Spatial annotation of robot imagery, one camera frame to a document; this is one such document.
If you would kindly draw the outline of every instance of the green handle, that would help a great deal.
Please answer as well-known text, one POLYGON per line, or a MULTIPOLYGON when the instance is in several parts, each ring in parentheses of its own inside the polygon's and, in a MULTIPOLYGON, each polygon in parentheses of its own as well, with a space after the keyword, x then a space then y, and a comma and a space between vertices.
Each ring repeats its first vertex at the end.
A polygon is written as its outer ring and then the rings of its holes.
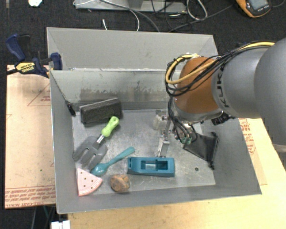
POLYGON ((118 117, 113 116, 111 117, 110 121, 108 122, 107 126, 102 129, 101 134, 105 137, 109 137, 112 130, 120 123, 118 117))

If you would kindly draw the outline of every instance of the brown rock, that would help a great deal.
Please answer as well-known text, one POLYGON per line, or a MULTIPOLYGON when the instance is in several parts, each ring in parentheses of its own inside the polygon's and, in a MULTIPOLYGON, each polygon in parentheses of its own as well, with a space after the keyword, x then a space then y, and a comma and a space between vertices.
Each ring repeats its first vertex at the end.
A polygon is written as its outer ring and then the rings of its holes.
POLYGON ((127 192, 130 187, 130 181, 127 175, 113 175, 110 178, 110 186, 117 193, 127 192))

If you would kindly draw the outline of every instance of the black plastic piece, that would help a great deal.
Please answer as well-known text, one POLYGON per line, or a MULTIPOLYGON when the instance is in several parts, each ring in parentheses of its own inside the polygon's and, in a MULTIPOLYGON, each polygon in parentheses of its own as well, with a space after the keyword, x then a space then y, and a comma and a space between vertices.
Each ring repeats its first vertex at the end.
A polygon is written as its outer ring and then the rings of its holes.
POLYGON ((199 133, 193 133, 193 135, 197 135, 197 137, 193 137, 195 141, 191 144, 184 145, 183 149, 209 162, 209 167, 214 170, 214 159, 219 139, 215 132, 211 134, 212 136, 205 136, 199 133))
POLYGON ((221 116, 219 116, 219 117, 217 117, 215 119, 212 119, 212 123, 214 125, 219 125, 219 124, 222 124, 222 123, 226 122, 229 119, 235 119, 235 117, 233 117, 231 115, 228 115, 226 113, 222 113, 221 116))

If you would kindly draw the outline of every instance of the orange device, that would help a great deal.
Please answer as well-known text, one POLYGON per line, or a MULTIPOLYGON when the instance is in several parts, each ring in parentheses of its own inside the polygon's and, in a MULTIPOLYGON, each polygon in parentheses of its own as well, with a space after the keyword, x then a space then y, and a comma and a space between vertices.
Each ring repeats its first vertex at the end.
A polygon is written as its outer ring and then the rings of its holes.
POLYGON ((261 17, 268 13, 272 4, 269 0, 236 0, 239 7, 250 17, 261 17))

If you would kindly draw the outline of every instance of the black eraser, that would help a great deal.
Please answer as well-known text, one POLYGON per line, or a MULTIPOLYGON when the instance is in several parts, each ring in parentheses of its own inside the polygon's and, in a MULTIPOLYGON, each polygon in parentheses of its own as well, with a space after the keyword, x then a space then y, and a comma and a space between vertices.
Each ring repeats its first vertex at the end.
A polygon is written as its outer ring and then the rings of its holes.
POLYGON ((122 104, 118 98, 112 98, 87 104, 80 107, 81 119, 84 124, 97 122, 122 115, 122 104))

